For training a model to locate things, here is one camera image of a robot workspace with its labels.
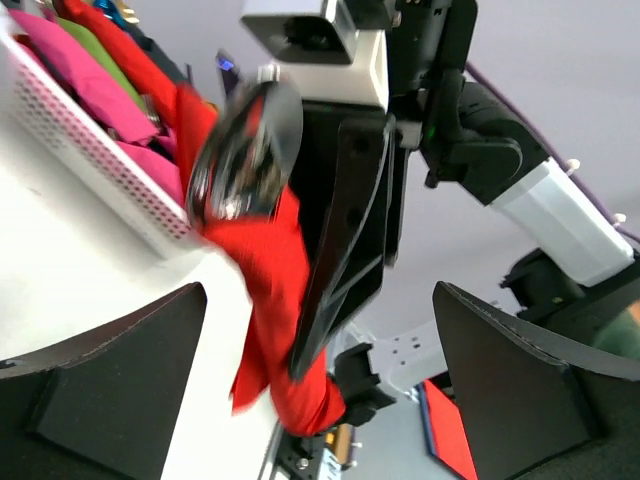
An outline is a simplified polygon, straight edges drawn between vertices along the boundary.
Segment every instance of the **white table surface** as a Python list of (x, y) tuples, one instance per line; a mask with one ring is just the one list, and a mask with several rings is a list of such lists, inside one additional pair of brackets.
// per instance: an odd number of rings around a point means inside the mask
[(268, 395), (231, 416), (251, 310), (235, 265), (213, 249), (160, 261), (10, 119), (0, 120), (0, 195), (0, 359), (201, 282), (206, 318), (162, 479), (257, 478), (276, 416)]

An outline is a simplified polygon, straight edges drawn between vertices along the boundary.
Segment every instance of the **pink pillow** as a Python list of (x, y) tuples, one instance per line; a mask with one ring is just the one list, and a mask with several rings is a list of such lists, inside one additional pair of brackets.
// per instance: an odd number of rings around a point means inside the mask
[(146, 144), (158, 133), (122, 87), (62, 27), (19, 10), (9, 12), (40, 54), (69, 82), (88, 113), (127, 143)]
[(181, 207), (184, 205), (178, 167), (148, 148), (122, 142), (116, 143), (178, 205)]

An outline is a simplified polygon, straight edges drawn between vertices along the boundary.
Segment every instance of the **white basket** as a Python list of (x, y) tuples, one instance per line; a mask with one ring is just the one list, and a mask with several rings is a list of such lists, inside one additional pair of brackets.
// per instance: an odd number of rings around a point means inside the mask
[(5, 110), (160, 256), (195, 248), (184, 210), (22, 49), (12, 37), (19, 28), (6, 13), (0, 24)]

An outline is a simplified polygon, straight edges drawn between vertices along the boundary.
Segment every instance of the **screw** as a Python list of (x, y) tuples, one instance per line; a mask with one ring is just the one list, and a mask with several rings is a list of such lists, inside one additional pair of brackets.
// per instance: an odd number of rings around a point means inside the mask
[(296, 462), (296, 468), (298, 470), (304, 470), (309, 466), (309, 460), (307, 460), (306, 458), (299, 458), (298, 461)]
[(402, 23), (402, 12), (396, 12), (393, 14), (393, 18), (391, 19), (391, 26), (393, 28), (398, 28)]

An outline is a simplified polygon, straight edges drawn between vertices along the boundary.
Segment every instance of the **red fabric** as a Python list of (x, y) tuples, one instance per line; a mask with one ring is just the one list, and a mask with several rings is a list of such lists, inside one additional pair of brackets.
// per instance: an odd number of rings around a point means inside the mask
[(60, 0), (60, 15), (91, 31), (140, 94), (149, 94), (153, 106), (175, 128), (176, 86), (126, 32), (102, 11), (83, 0)]
[[(183, 188), (193, 162), (217, 113), (188, 86), (177, 94), (176, 163)], [(345, 412), (338, 387), (326, 372), (325, 352), (305, 378), (294, 383), (288, 355), (309, 275), (309, 264), (298, 225), (298, 200), (286, 189), (275, 218), (221, 221), (201, 232), (238, 264), (253, 300), (253, 312), (232, 395), (234, 411), (247, 408), (268, 386), (284, 427), (309, 436), (336, 423)]]

